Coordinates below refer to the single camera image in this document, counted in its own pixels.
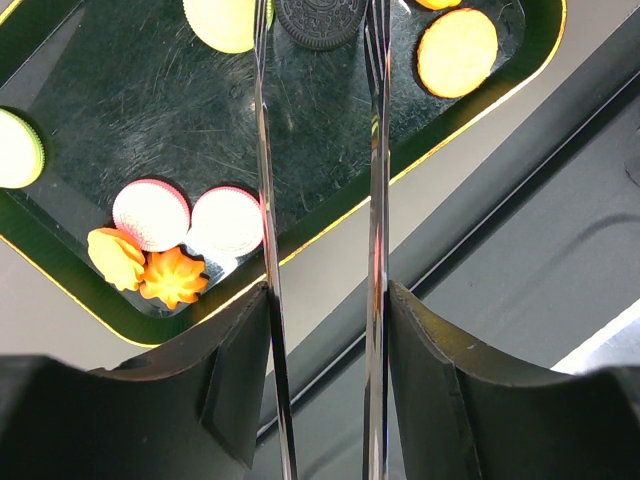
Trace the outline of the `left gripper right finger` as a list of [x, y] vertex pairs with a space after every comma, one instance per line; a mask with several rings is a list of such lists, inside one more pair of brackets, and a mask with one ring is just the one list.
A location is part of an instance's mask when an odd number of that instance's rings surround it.
[[639, 370], [555, 372], [389, 286], [389, 355], [410, 479], [635, 479]]

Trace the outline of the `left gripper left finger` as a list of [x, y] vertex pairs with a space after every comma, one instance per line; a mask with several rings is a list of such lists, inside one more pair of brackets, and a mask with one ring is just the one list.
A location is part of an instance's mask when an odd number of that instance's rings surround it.
[[5, 479], [240, 479], [251, 468], [269, 317], [257, 285], [118, 367], [1, 360]]

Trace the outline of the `black sandwich cookie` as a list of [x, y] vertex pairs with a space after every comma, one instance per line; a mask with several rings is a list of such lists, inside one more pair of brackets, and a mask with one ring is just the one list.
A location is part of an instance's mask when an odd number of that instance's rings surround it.
[[357, 32], [367, 3], [360, 0], [278, 0], [276, 16], [300, 46], [328, 51], [347, 43]]

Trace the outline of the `metal tongs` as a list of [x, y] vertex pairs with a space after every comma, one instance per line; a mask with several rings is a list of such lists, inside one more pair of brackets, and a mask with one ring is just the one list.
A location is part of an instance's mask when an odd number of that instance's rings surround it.
[[[260, 175], [259, 202], [263, 226], [263, 252], [268, 283], [272, 358], [275, 374], [277, 423], [282, 476], [295, 479], [297, 460], [286, 361], [284, 319], [275, 199], [269, 138], [268, 107], [263, 96], [267, 51], [267, 4], [254, 11], [255, 117]], [[388, 309], [389, 300], [389, 113], [391, 91], [390, 4], [371, 1], [364, 23], [365, 65], [371, 96], [371, 180], [368, 305], [365, 327], [365, 394], [362, 475], [388, 476]]]

